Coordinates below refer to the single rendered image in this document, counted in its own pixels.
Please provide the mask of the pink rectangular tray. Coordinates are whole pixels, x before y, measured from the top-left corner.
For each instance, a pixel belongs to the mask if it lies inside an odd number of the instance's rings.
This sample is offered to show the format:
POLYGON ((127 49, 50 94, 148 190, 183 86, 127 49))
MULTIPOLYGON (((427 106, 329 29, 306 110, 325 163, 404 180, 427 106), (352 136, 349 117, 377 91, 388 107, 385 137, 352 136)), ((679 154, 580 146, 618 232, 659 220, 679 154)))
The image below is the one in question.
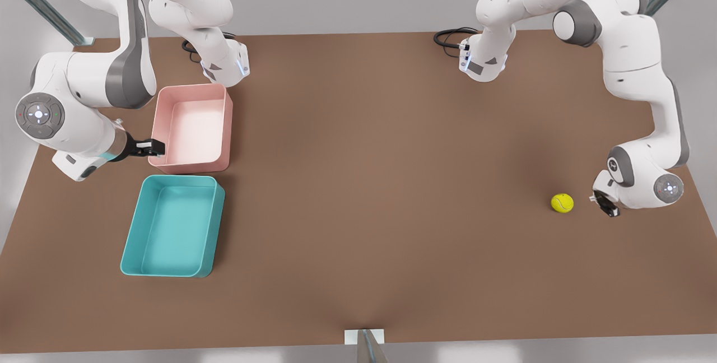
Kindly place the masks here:
POLYGON ((152 138, 165 145, 148 163, 164 174, 215 173, 230 166, 234 105, 221 84, 166 86, 160 90, 152 138))

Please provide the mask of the teal rectangular tray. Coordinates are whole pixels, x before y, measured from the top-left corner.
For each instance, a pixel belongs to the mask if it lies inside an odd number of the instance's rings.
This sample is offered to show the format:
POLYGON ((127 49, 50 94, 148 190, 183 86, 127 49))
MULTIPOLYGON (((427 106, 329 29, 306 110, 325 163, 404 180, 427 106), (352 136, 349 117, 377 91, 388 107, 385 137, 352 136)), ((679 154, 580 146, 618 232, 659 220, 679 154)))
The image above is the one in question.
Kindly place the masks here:
POLYGON ((126 276, 205 278, 213 269, 226 192, 212 176, 143 180, 120 270, 126 276))

